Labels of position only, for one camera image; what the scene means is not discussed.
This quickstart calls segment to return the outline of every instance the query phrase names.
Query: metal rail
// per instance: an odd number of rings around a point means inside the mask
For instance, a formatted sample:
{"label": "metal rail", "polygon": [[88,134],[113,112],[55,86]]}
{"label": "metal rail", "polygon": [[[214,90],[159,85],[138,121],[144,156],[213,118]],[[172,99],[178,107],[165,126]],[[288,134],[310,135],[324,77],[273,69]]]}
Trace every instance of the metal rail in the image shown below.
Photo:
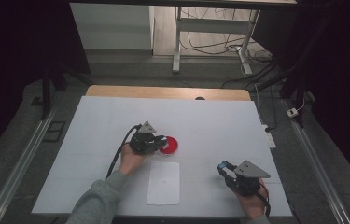
{"label": "metal rail", "polygon": [[93,3],[114,5],[141,5],[166,7],[220,7],[255,10],[327,10],[337,4],[338,0],[328,0],[324,3],[272,3],[269,1],[233,1],[233,0],[70,0],[71,3]]}
{"label": "metal rail", "polygon": [[[290,109],[285,100],[282,100],[282,104],[287,110]],[[309,140],[308,135],[306,134],[304,129],[300,128],[296,120],[292,119],[291,124],[294,128],[297,137],[300,140],[306,158],[311,163],[311,167],[315,173],[317,182],[320,184],[320,188],[322,188],[323,192],[325,193],[328,199],[329,206],[331,207],[332,213],[337,219],[337,222],[341,224],[350,224],[350,217],[346,212],[343,202],[341,201],[337,190],[334,188],[331,181],[329,180],[329,177],[320,159],[318,158],[315,149],[312,146],[311,141]]]}
{"label": "metal rail", "polygon": [[23,179],[23,176],[25,175],[29,164],[33,159],[35,152],[38,149],[38,146],[40,145],[40,142],[43,139],[43,136],[50,122],[52,121],[53,116],[56,113],[58,105],[60,104],[63,98],[63,93],[61,92],[57,92],[55,95],[56,96],[53,101],[52,109],[50,110],[46,118],[38,123],[32,138],[27,144],[25,150],[22,152],[20,158],[17,161],[17,164],[15,165],[11,174],[9,175],[5,185],[0,190],[0,221],[6,213],[6,210]]}

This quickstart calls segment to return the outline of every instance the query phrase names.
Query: white electrical outlet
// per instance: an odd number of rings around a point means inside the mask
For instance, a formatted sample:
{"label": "white electrical outlet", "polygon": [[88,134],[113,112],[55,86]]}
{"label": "white electrical outlet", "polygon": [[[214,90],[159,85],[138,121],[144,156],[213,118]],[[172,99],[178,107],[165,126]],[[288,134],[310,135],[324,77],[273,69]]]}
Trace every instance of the white electrical outlet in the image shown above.
{"label": "white electrical outlet", "polygon": [[[267,125],[263,124],[261,125],[262,126],[262,130],[265,132],[265,129],[268,128]],[[265,132],[265,136],[267,137],[267,143],[268,143],[268,147],[270,149],[273,149],[273,148],[276,148],[276,144],[274,143],[274,140],[273,140],[273,136],[271,135],[271,133],[269,132]]]}
{"label": "white electrical outlet", "polygon": [[294,118],[298,115],[298,111],[296,110],[296,108],[292,108],[287,111],[287,114],[289,117]]}

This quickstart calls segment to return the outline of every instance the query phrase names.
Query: gray sleeve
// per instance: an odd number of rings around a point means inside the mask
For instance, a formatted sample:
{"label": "gray sleeve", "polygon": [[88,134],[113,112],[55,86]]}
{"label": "gray sleeve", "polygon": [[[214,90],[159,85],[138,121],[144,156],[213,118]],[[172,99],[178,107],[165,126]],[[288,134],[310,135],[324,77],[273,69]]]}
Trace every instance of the gray sleeve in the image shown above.
{"label": "gray sleeve", "polygon": [[270,221],[268,221],[268,218],[265,215],[262,215],[248,221],[247,224],[270,224]]}
{"label": "gray sleeve", "polygon": [[106,180],[96,180],[76,203],[66,223],[111,223],[119,203],[119,190],[127,180],[120,171],[114,171]]}

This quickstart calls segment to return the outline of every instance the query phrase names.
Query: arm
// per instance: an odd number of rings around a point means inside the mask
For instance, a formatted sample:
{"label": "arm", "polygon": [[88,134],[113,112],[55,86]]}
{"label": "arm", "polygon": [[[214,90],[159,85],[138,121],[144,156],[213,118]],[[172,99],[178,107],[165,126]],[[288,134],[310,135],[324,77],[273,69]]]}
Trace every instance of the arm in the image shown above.
{"label": "arm", "polygon": [[146,156],[135,155],[129,145],[121,151],[121,165],[106,180],[96,180],[81,196],[66,223],[111,223],[119,203],[119,191]]}
{"label": "arm", "polygon": [[[264,185],[262,179],[259,180],[261,185]],[[268,218],[264,215],[265,205],[257,196],[243,197],[234,191],[236,198],[245,211],[245,214],[250,219],[247,224],[269,224]],[[259,188],[259,194],[264,198],[268,197],[268,192],[264,188]]]}

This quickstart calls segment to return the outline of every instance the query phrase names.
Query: aluminum rail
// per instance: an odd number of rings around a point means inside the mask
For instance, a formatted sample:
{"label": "aluminum rail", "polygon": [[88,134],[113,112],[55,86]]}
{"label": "aluminum rail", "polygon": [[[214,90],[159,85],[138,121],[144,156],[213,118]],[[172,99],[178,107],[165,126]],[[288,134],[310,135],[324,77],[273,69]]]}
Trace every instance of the aluminum rail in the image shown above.
{"label": "aluminum rail", "polygon": [[[290,109],[285,100],[282,100],[282,104],[284,105],[286,110]],[[350,217],[346,212],[343,202],[341,201],[337,190],[334,188],[331,181],[329,180],[329,176],[327,175],[320,159],[318,158],[315,149],[312,146],[311,141],[309,140],[308,135],[306,134],[304,129],[300,128],[296,120],[292,119],[291,124],[294,128],[297,137],[300,140],[306,158],[311,163],[311,167],[315,173],[317,182],[320,184],[320,188],[322,188],[323,192],[325,193],[328,199],[329,206],[331,207],[332,213],[337,219],[337,222],[340,224],[350,224]]]}
{"label": "aluminum rail", "polygon": [[17,161],[17,164],[14,166],[14,169],[9,175],[6,183],[0,190],[0,221],[6,213],[6,210],[23,179],[29,167],[29,164],[35,155],[35,152],[38,149],[38,146],[40,145],[40,142],[43,139],[44,134],[46,133],[46,130],[49,127],[49,124],[52,121],[52,118],[58,109],[58,105],[62,101],[62,98],[63,93],[55,93],[52,109],[50,110],[46,118],[38,123],[32,138],[27,144],[25,150],[22,152],[20,158]]}

